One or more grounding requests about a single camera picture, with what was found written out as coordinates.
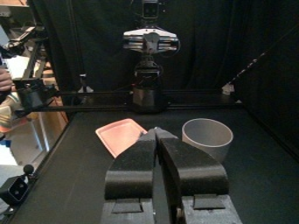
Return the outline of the person's hand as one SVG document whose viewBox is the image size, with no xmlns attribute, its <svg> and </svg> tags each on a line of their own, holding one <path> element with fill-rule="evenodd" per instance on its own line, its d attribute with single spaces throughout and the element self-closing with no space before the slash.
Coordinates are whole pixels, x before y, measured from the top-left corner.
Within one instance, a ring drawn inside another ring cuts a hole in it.
<svg viewBox="0 0 299 224">
<path fill-rule="evenodd" d="M 12 89 L 14 81 L 11 74 L 6 69 L 0 68 L 0 91 L 10 91 Z"/>
</svg>

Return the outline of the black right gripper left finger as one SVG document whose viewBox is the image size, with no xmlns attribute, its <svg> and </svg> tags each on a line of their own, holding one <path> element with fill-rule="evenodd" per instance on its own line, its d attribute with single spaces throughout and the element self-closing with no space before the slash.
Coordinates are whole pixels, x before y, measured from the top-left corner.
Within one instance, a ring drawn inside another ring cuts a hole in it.
<svg viewBox="0 0 299 224">
<path fill-rule="evenodd" d="M 112 213 L 142 213 L 142 203 L 152 198 L 155 176 L 155 131 L 148 130 L 119 154 L 107 170 L 106 201 Z"/>
</svg>

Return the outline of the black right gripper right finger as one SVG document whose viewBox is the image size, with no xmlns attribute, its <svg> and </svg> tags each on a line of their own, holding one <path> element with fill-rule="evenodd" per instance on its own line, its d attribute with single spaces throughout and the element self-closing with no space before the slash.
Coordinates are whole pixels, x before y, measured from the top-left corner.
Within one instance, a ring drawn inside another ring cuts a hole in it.
<svg viewBox="0 0 299 224">
<path fill-rule="evenodd" d="M 188 197 L 195 210 L 224 209 L 223 196 L 230 192 L 230 182 L 220 162 L 167 130 L 155 128 L 154 131 L 171 208 L 183 208 L 183 198 Z"/>
</svg>

